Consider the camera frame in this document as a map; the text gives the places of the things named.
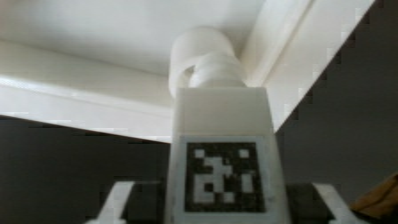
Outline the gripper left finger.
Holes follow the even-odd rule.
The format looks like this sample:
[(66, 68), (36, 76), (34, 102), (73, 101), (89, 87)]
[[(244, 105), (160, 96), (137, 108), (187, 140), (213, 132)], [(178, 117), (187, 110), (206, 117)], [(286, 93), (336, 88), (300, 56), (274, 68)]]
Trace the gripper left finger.
[(123, 217), (123, 213), (126, 211), (128, 199), (132, 196), (133, 188), (142, 185), (158, 184), (158, 181), (117, 181), (112, 185), (110, 192), (107, 194), (98, 215), (84, 222), (84, 224), (128, 224), (128, 220)]

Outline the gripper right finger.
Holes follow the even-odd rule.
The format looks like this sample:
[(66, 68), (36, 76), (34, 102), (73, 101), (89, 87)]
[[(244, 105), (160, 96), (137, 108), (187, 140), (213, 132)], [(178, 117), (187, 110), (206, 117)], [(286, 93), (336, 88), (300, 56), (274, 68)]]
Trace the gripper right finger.
[(348, 205), (331, 184), (313, 184), (334, 218), (329, 224), (359, 224), (359, 219), (348, 209)]

